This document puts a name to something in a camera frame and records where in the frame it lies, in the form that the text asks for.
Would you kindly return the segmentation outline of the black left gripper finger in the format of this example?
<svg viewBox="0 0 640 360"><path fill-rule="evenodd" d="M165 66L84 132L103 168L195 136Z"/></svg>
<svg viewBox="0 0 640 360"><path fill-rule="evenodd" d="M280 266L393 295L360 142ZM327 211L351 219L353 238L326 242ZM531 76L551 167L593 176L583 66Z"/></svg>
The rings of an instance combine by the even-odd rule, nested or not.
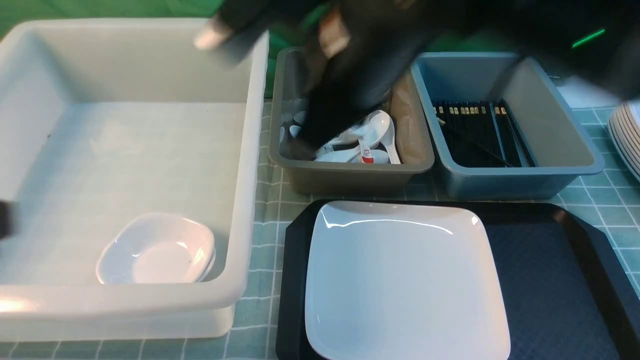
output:
<svg viewBox="0 0 640 360"><path fill-rule="evenodd" d="M0 201L0 239L11 237L16 231L16 203L9 200Z"/></svg>

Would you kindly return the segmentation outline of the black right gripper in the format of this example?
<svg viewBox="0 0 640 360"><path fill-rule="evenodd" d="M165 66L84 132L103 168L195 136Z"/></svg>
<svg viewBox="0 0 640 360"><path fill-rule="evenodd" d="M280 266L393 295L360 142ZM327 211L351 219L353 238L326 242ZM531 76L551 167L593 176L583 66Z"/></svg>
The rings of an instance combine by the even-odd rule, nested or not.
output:
<svg viewBox="0 0 640 360"><path fill-rule="evenodd" d="M379 105L427 43L446 28L448 0L329 0L305 33L307 107L290 151L317 151ZM194 37L237 64L277 23L298 23L322 0L226 0Z"/></svg>

